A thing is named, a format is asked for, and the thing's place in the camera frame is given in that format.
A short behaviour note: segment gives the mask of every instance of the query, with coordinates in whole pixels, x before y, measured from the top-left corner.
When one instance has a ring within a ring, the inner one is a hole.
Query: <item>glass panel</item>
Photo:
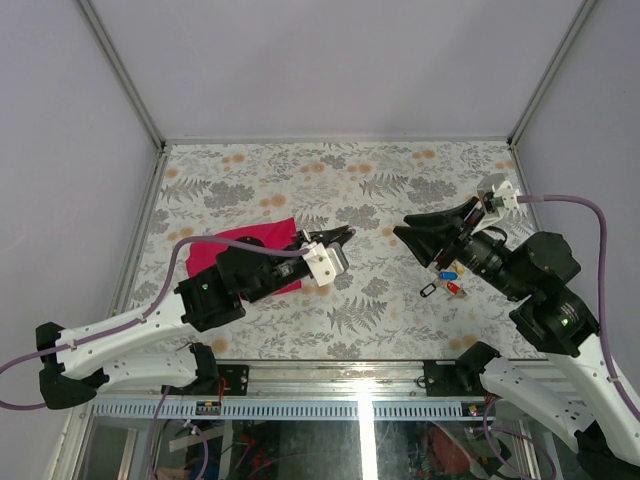
[[[210,421],[204,480],[354,480],[490,478],[500,467],[478,423],[377,421]],[[149,420],[97,418],[79,479],[144,479]],[[138,432],[128,476],[128,432]],[[500,439],[503,454],[514,446]],[[180,420],[160,420],[151,450],[159,480],[194,480],[203,467],[201,438]]]

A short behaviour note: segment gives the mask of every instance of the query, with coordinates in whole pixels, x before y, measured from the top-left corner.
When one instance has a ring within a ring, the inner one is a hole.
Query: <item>small blue object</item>
[[[458,274],[456,272],[440,272],[438,274],[438,277],[442,278],[443,280],[457,280]]]

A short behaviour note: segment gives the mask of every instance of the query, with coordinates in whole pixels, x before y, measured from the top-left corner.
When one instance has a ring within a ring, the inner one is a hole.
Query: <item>white cable tray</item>
[[[374,401],[375,420],[457,420],[466,417],[458,401]],[[151,418],[157,399],[98,399],[91,406],[97,417]],[[269,401],[227,399],[222,412],[216,406],[189,399],[167,399],[158,418],[228,420],[357,420],[357,401]]]

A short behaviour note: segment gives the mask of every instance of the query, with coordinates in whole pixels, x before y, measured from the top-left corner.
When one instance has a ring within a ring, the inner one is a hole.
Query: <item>black bracket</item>
[[[224,378],[225,397],[244,397],[249,389],[249,365],[220,365],[218,373]]]
[[[476,342],[455,361],[424,360],[424,387],[430,397],[484,397],[480,382],[485,365],[500,353]]]
[[[480,382],[470,389],[458,379],[458,367],[453,360],[424,360],[424,385],[429,397],[484,397],[487,391]]]

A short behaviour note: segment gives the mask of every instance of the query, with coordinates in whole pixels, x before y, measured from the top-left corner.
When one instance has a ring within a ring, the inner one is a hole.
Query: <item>small red object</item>
[[[454,295],[457,295],[460,291],[460,287],[453,282],[447,282],[447,290],[449,290]]]

